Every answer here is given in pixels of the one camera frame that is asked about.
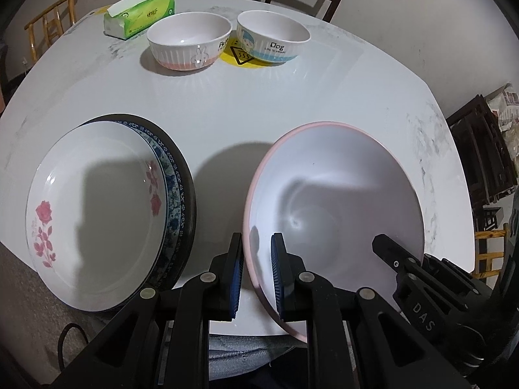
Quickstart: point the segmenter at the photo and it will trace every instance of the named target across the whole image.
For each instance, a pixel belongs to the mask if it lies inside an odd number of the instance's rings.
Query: green tissue box
[[[128,39],[172,14],[175,14],[175,0],[121,0],[105,13],[104,31]]]

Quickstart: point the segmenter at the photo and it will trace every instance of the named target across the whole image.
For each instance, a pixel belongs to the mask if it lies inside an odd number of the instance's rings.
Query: bowl
[[[196,70],[213,64],[225,49],[232,24],[219,14],[174,14],[152,25],[146,34],[151,53],[171,70]]]
[[[306,341],[305,323],[276,312],[271,237],[283,233],[288,253],[335,287],[367,286],[398,308],[395,272],[372,250],[386,234],[416,258],[424,223],[416,193],[399,162],[375,139],[342,123],[306,124],[280,138],[248,190],[243,251],[256,293],[272,318]]]
[[[292,60],[311,38],[301,23],[267,10],[240,13],[237,21],[236,34],[242,48],[254,58],[269,63]]]

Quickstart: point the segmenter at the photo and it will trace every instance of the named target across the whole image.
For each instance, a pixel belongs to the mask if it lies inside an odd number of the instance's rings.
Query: ceramic bowl with rabbit print
[[[171,70],[213,64],[224,51],[232,24],[215,13],[187,12],[159,20],[147,32],[155,60]]]
[[[240,13],[237,22],[236,35],[242,48],[254,58],[269,63],[292,60],[311,38],[301,23],[267,10]]]

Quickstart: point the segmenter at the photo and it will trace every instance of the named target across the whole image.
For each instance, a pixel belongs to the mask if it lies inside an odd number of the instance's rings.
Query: yellow warning sticker
[[[224,52],[220,57],[224,62],[237,67],[258,68],[270,65],[270,63],[260,61],[257,58],[247,54],[242,49],[238,39],[234,36],[229,38],[227,41],[227,46],[225,47]]]

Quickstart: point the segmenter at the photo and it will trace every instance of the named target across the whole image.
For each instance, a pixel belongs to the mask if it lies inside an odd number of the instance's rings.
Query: white marble table
[[[25,204],[50,147],[96,116],[125,112],[162,127],[195,183],[198,221],[179,285],[206,271],[241,231],[251,178],[269,146],[301,124],[333,120],[374,136],[400,161],[416,189],[425,251],[467,271],[474,265],[469,194],[445,119],[427,85],[362,39],[321,20],[249,0],[176,0],[176,11],[229,18],[274,10],[306,25],[306,51],[280,66],[242,68],[217,60],[195,74],[159,66],[145,34],[121,41],[103,34],[103,16],[85,16],[36,63],[0,119],[0,241],[31,265]],[[232,323],[211,332],[284,333],[266,314],[248,277]]]

